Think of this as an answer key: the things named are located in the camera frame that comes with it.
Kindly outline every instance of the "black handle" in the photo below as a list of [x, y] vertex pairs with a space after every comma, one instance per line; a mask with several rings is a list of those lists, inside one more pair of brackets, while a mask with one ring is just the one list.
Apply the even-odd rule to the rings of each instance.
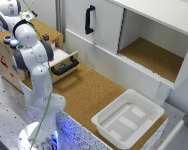
[[94, 30], [90, 28], [90, 12], [95, 10], [95, 7], [90, 5], [90, 8], [86, 10], [86, 25], [85, 25], [85, 30], [86, 34], [92, 33]]
[[68, 70], [76, 67], [79, 64], [79, 62], [75, 58], [73, 58], [73, 56], [70, 57], [70, 60], [73, 62], [71, 65], [69, 65], [69, 66], [67, 66], [65, 68], [59, 69], [59, 70], [56, 70], [54, 67], [52, 67], [51, 71], [55, 75], [60, 76], [60, 75], [64, 74], [65, 72], [67, 72]]

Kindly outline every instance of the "dish basin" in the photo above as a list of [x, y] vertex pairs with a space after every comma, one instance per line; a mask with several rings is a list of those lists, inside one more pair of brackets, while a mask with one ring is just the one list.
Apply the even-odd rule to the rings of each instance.
[[130, 149], [163, 113], [163, 108], [130, 89], [91, 120], [116, 147]]

